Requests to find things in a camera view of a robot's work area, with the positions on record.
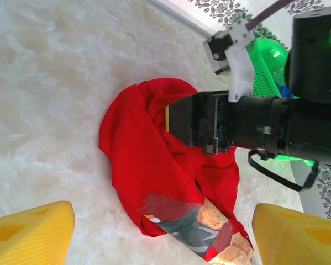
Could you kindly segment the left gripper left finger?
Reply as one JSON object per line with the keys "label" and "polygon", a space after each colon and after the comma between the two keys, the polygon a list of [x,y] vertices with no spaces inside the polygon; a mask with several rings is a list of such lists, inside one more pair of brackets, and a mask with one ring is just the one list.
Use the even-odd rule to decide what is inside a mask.
{"label": "left gripper left finger", "polygon": [[68,201],[0,217],[0,264],[64,264],[74,228]]}

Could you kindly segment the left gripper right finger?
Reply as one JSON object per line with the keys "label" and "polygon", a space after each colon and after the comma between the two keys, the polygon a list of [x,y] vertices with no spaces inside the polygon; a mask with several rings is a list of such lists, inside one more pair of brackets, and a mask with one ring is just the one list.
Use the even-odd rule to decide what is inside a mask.
{"label": "left gripper right finger", "polygon": [[261,203],[252,228],[263,264],[331,264],[331,220]]}

